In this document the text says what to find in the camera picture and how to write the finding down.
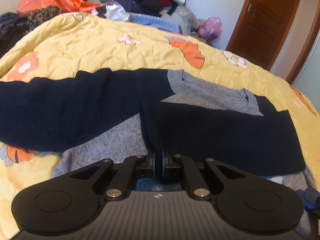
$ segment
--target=gray ribbed panel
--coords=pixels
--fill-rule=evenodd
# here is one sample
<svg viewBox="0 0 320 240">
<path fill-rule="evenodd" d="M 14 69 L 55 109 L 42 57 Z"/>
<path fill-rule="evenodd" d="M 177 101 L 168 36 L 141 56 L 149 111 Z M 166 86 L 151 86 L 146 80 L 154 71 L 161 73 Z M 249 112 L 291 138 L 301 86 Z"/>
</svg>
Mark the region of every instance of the gray ribbed panel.
<svg viewBox="0 0 320 240">
<path fill-rule="evenodd" d="M 14 240 L 302 240 L 295 232 L 255 236 L 223 221 L 207 201 L 195 201 L 185 191 L 131 192 L 123 201 L 106 204 L 90 225 L 65 236 L 35 236 L 22 232 Z"/>
</svg>

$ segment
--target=wooden trim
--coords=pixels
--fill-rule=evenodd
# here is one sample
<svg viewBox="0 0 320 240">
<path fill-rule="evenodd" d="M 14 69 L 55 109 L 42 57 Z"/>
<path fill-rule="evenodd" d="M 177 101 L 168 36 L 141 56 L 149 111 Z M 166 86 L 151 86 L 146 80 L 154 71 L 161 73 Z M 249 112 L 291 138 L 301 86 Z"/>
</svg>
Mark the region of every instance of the wooden trim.
<svg viewBox="0 0 320 240">
<path fill-rule="evenodd" d="M 283 44 L 284 44 L 284 42 L 285 42 L 285 40 L 286 40 L 286 38 L 287 38 L 287 36 L 289 34 L 290 28 L 292 26 L 293 20 L 294 20 L 294 18 L 296 16 L 296 13 L 297 13 L 297 10 L 298 10 L 298 7 L 299 7 L 299 3 L 300 3 L 300 0 L 295 0 L 294 1 L 293 11 L 292 11 L 292 14 L 291 14 L 291 17 L 290 17 L 290 20 L 289 20 L 289 24 L 287 25 L 287 28 L 286 28 L 286 30 L 284 32 L 284 35 L 283 35 L 283 37 L 282 37 L 282 39 L 281 39 L 281 41 L 279 43 L 279 46 L 278 46 L 275 54 L 272 57 L 272 60 L 270 61 L 270 64 L 268 65 L 268 68 L 267 68 L 268 71 L 270 71 L 270 69 L 272 68 L 274 62 L 276 61 L 276 59 L 277 59 L 277 57 L 278 57 L 278 55 L 279 55 L 279 53 L 280 53 L 280 51 L 282 49 L 282 46 L 283 46 Z"/>
<path fill-rule="evenodd" d="M 246 12 L 248 10 L 249 4 L 250 4 L 250 0 L 244 0 L 244 3 L 243 3 L 243 6 L 242 6 L 242 9 L 241 9 L 239 18 L 237 20 L 236 26 L 233 29 L 233 33 L 231 35 L 231 38 L 230 38 L 229 43 L 228 43 L 227 48 L 226 48 L 226 50 L 228 50 L 228 51 L 231 49 L 231 47 L 233 45 L 233 42 L 234 42 L 234 40 L 236 38 L 236 34 L 237 34 L 237 32 L 238 32 L 238 30 L 240 28 L 241 21 L 242 21 L 244 15 L 246 14 Z"/>
<path fill-rule="evenodd" d="M 291 85 L 294 80 L 296 79 L 297 75 L 299 74 L 300 70 L 302 69 L 307 57 L 315 43 L 316 37 L 318 35 L 320 29 L 320 0 L 318 1 L 318 6 L 316 10 L 315 17 L 313 19 L 309 34 L 307 39 L 302 47 L 302 50 L 294 63 L 289 75 L 286 78 L 286 81 Z"/>
</svg>

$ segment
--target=bed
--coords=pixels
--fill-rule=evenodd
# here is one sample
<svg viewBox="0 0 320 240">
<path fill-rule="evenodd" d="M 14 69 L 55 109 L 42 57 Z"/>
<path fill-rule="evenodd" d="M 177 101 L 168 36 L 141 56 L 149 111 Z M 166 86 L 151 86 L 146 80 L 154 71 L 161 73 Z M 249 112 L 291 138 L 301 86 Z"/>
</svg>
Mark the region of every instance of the bed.
<svg viewBox="0 0 320 240">
<path fill-rule="evenodd" d="M 266 96 L 277 111 L 289 110 L 315 185 L 308 183 L 319 188 L 320 117 L 308 98 L 259 66 L 190 36 L 82 12 L 62 14 L 27 34 L 0 59 L 0 81 L 63 79 L 79 70 L 93 73 L 106 67 L 184 69 L 209 82 Z M 60 154 L 0 146 L 0 239 L 10 239 L 19 231 L 11 214 L 14 196 L 49 179 Z"/>
</svg>

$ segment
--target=light blue cloth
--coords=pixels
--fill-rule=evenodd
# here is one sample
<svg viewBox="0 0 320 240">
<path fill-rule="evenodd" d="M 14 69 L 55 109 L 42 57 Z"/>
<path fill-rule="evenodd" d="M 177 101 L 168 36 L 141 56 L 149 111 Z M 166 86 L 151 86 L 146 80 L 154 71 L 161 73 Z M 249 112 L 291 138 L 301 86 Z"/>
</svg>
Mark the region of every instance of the light blue cloth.
<svg viewBox="0 0 320 240">
<path fill-rule="evenodd" d="M 130 14 L 130 22 L 137 23 L 141 25 L 155 27 L 161 31 L 172 32 L 172 33 L 180 33 L 180 27 L 178 23 L 169 22 L 165 19 L 145 15 L 140 13 L 129 13 Z"/>
</svg>

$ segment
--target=brown wooden door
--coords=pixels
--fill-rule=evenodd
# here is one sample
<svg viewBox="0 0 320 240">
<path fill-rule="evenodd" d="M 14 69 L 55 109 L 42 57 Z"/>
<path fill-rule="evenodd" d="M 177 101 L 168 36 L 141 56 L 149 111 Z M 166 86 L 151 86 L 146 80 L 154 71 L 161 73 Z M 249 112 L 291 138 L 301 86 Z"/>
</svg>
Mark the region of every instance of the brown wooden door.
<svg viewBox="0 0 320 240">
<path fill-rule="evenodd" d="M 270 70 L 300 0 L 245 0 L 227 50 Z"/>
</svg>

